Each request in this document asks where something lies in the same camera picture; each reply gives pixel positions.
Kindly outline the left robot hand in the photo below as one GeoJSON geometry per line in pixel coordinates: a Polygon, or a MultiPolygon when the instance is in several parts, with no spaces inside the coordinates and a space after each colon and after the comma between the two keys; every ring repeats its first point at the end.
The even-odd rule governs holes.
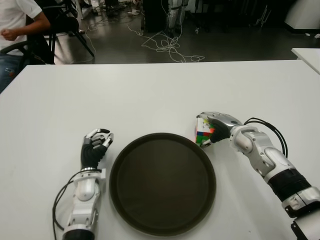
{"type": "Polygon", "coordinates": [[[96,128],[87,133],[81,147],[81,169],[97,169],[113,141],[114,134],[108,129],[96,128]]]}

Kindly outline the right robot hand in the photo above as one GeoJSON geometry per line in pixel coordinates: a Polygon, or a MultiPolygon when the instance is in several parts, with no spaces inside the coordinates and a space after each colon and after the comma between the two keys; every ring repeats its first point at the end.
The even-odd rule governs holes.
{"type": "Polygon", "coordinates": [[[213,133],[208,140],[199,144],[201,148],[210,146],[221,140],[231,137],[231,132],[234,127],[242,126],[243,124],[235,117],[220,112],[205,111],[196,116],[196,118],[206,120],[213,127],[213,133]]]}

